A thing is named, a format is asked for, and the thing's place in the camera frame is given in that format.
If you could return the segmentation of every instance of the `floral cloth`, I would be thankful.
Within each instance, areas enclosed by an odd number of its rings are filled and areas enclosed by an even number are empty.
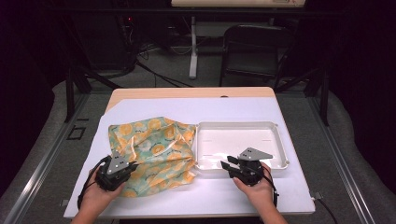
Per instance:
[[[121,196],[148,196],[190,184],[195,177],[190,171],[195,164],[191,151],[195,133],[195,125],[163,117],[111,125],[111,150],[139,164]]]

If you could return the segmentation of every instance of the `chair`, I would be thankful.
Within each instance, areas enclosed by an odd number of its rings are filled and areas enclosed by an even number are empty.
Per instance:
[[[274,90],[294,43],[294,35],[283,27],[235,25],[224,34],[219,86],[226,75],[274,79]]]

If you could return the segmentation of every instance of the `gray floor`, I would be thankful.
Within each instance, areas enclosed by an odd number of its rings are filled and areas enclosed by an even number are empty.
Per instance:
[[[216,87],[219,82],[221,61],[219,49],[213,48],[213,46],[206,48],[202,45],[199,52],[198,77],[195,80],[188,78],[189,53],[176,54],[155,49],[148,53],[148,60],[139,58],[139,61],[161,75],[192,86]],[[158,78],[155,84],[154,76],[140,67],[136,67],[127,76],[112,80],[122,87],[129,88],[171,87]],[[35,197],[32,197],[32,201],[25,206],[26,209],[21,211],[18,220],[22,223],[69,222],[68,219],[63,218],[65,207],[59,204],[61,200],[67,200],[71,195],[79,170],[90,149],[99,118],[105,111],[111,93],[107,87],[95,80],[91,80],[91,84],[93,91],[89,96],[77,93],[81,99],[79,101],[81,109],[67,127],[63,123],[66,112],[64,83],[54,88],[56,99],[46,126],[32,148],[26,163],[0,200],[1,223],[5,222],[10,212],[12,214],[12,209],[15,208],[14,205],[23,190],[28,189],[29,179],[34,176],[43,157],[54,147],[59,148],[59,152],[53,155],[54,163],[49,172],[43,175],[44,181],[36,187],[33,194]],[[225,79],[225,86],[265,86],[270,84],[263,83],[259,79],[231,77]],[[317,116],[316,99],[304,98],[303,87],[304,83],[301,83],[291,91],[280,93],[276,97],[290,131],[308,187],[323,194],[323,201],[332,209],[338,223],[392,223],[393,220],[396,220],[395,195],[381,183],[370,165],[365,162],[356,149],[353,143],[353,128],[350,118],[342,104],[334,95],[330,95],[330,127],[323,128]],[[85,127],[81,140],[66,140],[73,125]],[[331,143],[332,139],[326,135],[326,131],[329,131],[335,139],[336,147],[341,151],[346,168],[353,176],[364,203],[354,203],[355,195],[349,190],[348,183],[343,178],[345,170],[340,170],[336,166],[337,160],[333,156],[334,146]],[[366,216],[367,220],[361,217],[360,206],[367,206],[367,210],[370,211],[371,217]],[[317,203],[317,212],[313,215],[286,216],[286,219],[289,223],[333,223],[331,216],[320,203]],[[99,220],[97,223],[112,223],[112,220]]]

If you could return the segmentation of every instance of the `hand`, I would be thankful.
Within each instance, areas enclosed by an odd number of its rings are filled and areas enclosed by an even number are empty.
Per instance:
[[[271,168],[269,168],[263,162],[262,166],[268,170],[267,172],[264,169],[264,175],[271,179]],[[240,179],[236,177],[233,178],[233,182],[242,192],[247,195],[248,200],[259,212],[264,223],[287,223],[274,206],[273,188],[267,180],[262,179],[259,183],[252,187],[245,185]]]
[[[101,189],[96,183],[96,173],[99,167],[94,171],[90,181],[88,182],[89,187],[85,189],[84,197],[81,202],[81,207],[72,223],[93,223],[96,218],[107,208],[107,206],[117,196],[120,195],[122,189],[125,187],[125,183],[122,183],[114,191],[105,191]]]

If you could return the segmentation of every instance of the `plastic tray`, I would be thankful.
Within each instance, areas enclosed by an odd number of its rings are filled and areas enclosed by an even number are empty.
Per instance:
[[[273,171],[288,167],[289,161],[279,137],[277,125],[259,122],[202,122],[197,129],[196,167],[202,172],[222,170],[220,161],[237,157],[248,147],[273,155],[262,160]]]

